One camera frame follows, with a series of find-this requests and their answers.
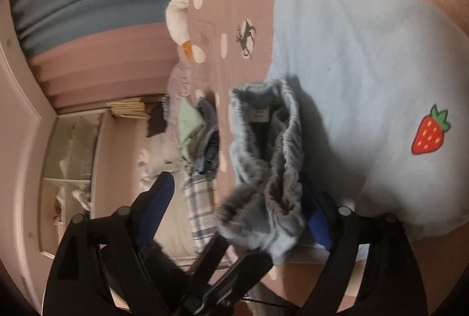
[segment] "shelf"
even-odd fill
[[[49,147],[44,176],[90,180],[102,112],[61,117]]]
[[[91,195],[95,149],[105,110],[67,114],[57,119],[45,162],[39,209],[39,249],[54,257],[72,217],[81,213],[89,217],[75,190]],[[63,204],[59,206],[57,194]],[[60,217],[54,222],[56,209]]]
[[[91,178],[91,218],[106,217],[115,211],[108,187],[113,174],[115,122],[110,112],[101,121]]]

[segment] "pink curtain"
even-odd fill
[[[44,94],[61,113],[164,93],[177,62],[177,47],[165,23],[93,34],[29,60]]]

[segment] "green strawberry leaf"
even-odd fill
[[[433,107],[431,108],[431,111],[430,111],[430,115],[435,120],[438,118],[437,105],[433,105]]]
[[[448,110],[438,112],[437,105],[433,105],[430,111],[430,115],[438,123],[443,132],[449,131],[451,124],[446,121],[448,117]]]

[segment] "light blue blanket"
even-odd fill
[[[469,38],[422,0],[275,0],[269,78],[300,105],[304,169],[412,238],[469,214]]]

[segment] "black cable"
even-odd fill
[[[268,301],[254,300],[250,298],[242,298],[242,299],[244,301],[251,301],[252,303],[260,303],[260,304],[270,305],[272,307],[278,307],[278,308],[297,308],[296,305],[279,305],[275,303],[269,303]]]

